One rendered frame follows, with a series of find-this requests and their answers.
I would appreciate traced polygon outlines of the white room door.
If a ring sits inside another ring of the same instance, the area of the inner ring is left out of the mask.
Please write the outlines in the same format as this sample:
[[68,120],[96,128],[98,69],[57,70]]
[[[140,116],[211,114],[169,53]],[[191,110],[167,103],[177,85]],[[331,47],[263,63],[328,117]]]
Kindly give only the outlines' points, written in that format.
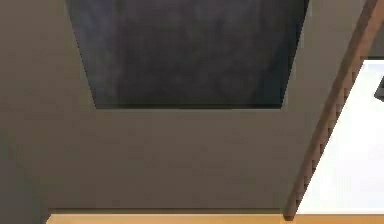
[[384,60],[366,60],[300,203],[300,214],[384,214]]

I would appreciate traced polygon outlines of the brown wooden door frame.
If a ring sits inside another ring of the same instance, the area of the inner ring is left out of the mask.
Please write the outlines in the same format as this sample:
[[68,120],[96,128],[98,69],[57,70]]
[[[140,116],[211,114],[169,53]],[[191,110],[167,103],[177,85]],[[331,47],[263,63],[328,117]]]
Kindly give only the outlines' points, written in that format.
[[341,115],[357,79],[357,73],[363,61],[368,57],[370,48],[383,22],[384,0],[366,0],[331,91],[325,101],[319,122],[311,137],[294,187],[283,210],[282,217],[286,222],[292,222],[297,214],[300,203],[325,151],[325,146],[334,131],[336,121]]

